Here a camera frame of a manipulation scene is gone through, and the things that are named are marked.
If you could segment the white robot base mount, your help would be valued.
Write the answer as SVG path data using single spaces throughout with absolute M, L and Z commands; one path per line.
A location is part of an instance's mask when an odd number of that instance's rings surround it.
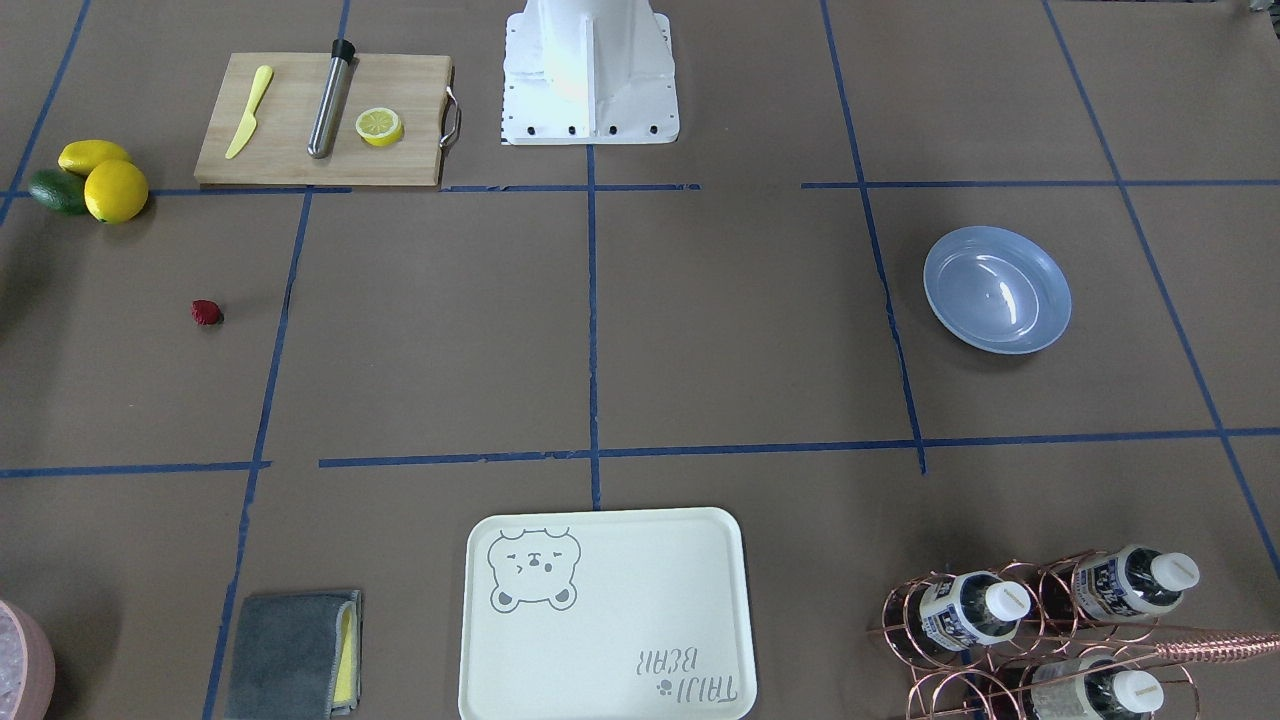
M 504 32 L 500 142 L 673 143 L 669 18 L 648 1 L 527 1 Z

